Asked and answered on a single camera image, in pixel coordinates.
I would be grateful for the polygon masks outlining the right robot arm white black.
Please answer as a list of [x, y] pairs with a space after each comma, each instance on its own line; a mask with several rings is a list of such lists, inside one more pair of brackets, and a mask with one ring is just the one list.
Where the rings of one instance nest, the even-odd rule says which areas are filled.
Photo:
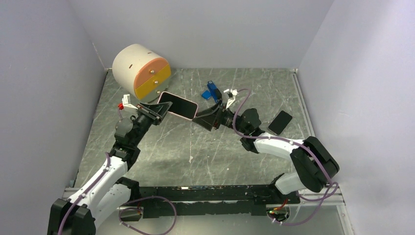
[[340, 170], [318, 138], [309, 136], [304, 140], [293, 140], [261, 130], [261, 121], [255, 108], [239, 114], [218, 103], [197, 113], [193, 122], [209, 131], [220, 126], [228, 127], [240, 136], [245, 150], [291, 161], [295, 170], [281, 174], [271, 183], [269, 197], [275, 203], [283, 202], [289, 193], [298, 190], [320, 192], [324, 186], [332, 183], [332, 178]]

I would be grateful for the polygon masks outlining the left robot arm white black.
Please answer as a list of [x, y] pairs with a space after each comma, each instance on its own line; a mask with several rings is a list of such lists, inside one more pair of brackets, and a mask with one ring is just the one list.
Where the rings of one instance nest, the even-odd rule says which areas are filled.
[[57, 199], [51, 206], [47, 234], [94, 235], [102, 222], [118, 207], [143, 201], [139, 183], [125, 174], [140, 150], [139, 142], [152, 125], [159, 125], [172, 102], [140, 103], [135, 116], [118, 121], [115, 142], [100, 169], [68, 199]]

